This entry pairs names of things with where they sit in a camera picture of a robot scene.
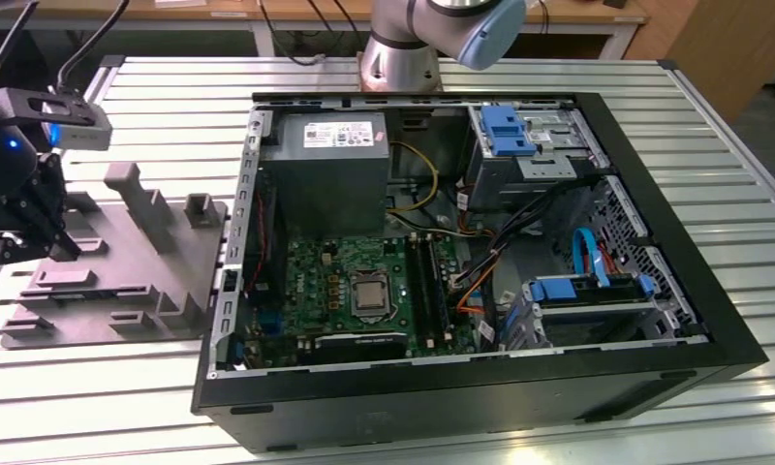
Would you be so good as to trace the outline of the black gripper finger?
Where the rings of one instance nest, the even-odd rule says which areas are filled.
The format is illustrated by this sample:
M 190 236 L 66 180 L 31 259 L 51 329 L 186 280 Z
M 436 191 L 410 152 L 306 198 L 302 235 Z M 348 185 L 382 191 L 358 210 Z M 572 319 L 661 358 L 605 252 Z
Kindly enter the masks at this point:
M 23 243 L 41 249 L 55 262 L 71 262 L 81 249 L 65 232 L 66 191 L 61 170 L 61 156 L 43 153 L 23 182 L 17 196 L 17 215 L 23 221 Z
M 49 255 L 49 241 L 22 237 L 18 233 L 0 232 L 0 264 L 34 261 Z

